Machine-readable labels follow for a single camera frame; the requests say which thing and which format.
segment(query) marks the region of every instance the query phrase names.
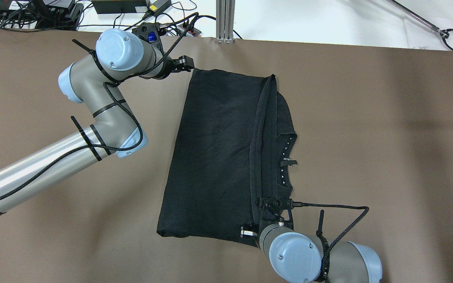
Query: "folded black garment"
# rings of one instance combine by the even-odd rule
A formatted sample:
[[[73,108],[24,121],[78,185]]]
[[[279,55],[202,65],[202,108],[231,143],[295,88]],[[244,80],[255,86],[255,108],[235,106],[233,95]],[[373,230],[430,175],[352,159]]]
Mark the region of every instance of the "folded black garment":
[[[275,75],[193,72],[176,138],[157,233],[256,246],[241,226],[258,225],[259,197],[289,197],[296,140]]]

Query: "robotic arm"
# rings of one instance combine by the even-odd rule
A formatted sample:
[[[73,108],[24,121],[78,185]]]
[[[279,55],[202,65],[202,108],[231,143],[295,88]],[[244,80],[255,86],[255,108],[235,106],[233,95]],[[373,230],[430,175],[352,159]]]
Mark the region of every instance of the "robotic arm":
[[[81,128],[73,118],[79,132],[1,169],[0,215],[113,153],[123,158],[147,144],[118,85],[137,75],[163,79],[171,72],[194,68],[187,56],[165,57],[152,28],[144,23],[133,33],[107,30],[97,40],[95,51],[77,43],[90,55],[71,64],[58,82],[70,100],[86,104],[95,123]],[[260,205],[280,215],[284,209],[280,201],[285,200],[261,200]],[[256,232],[242,230],[241,235],[256,237],[274,270],[291,283],[323,281],[323,270],[326,281],[333,283],[377,283],[382,276],[377,254],[350,242],[338,243],[329,254],[327,268],[322,268],[327,243],[322,237],[293,231],[291,217],[289,221],[266,217]]]

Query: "black fabric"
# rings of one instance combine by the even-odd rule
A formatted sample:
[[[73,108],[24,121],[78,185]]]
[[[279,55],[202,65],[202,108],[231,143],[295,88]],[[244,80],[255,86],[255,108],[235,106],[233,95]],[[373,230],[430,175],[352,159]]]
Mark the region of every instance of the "black fabric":
[[[256,246],[241,226],[258,225],[258,197],[289,197],[296,140],[275,76],[195,69],[176,138],[157,233]]]

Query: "light blue joint cap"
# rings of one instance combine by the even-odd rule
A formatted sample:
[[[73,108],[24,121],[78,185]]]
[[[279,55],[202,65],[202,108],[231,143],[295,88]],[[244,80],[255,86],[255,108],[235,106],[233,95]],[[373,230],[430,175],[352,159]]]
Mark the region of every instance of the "light blue joint cap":
[[[320,274],[320,253],[308,237],[288,232],[277,236],[270,245],[270,263],[279,276],[290,283],[314,281]]]
[[[120,147],[121,148],[131,147],[139,141],[140,137],[141,136],[139,133],[139,129],[136,128]],[[119,158],[124,158],[124,157],[129,156],[129,155],[133,154],[134,152],[142,149],[147,144],[148,144],[148,138],[146,137],[146,134],[144,133],[144,131],[142,131],[142,141],[137,147],[134,147],[133,149],[127,150],[127,151],[117,151],[117,152],[115,152],[115,154]]]
[[[370,247],[348,242],[354,245],[363,257],[368,272],[369,283],[379,283],[382,279],[382,263],[379,255]]]
[[[109,29],[96,43],[97,58],[112,70],[130,70],[141,62],[144,47],[133,33]]]
[[[71,86],[71,67],[74,65],[71,64],[66,70],[63,70],[63,72],[59,75],[59,88],[61,88],[61,91],[66,95],[69,100],[72,102],[76,103],[83,103],[83,100],[78,98],[76,93],[74,93],[74,90],[72,89]]]

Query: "white label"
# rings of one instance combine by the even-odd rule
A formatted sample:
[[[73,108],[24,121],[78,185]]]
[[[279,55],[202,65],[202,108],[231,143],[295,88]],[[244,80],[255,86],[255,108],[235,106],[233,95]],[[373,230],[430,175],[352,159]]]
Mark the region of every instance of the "white label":
[[[27,5],[29,3],[29,1],[12,1],[9,5],[9,10],[18,10],[20,9],[20,6],[18,4],[21,4],[21,5]]]
[[[146,6],[136,6],[135,12],[136,13],[146,13],[148,11],[148,7]]]

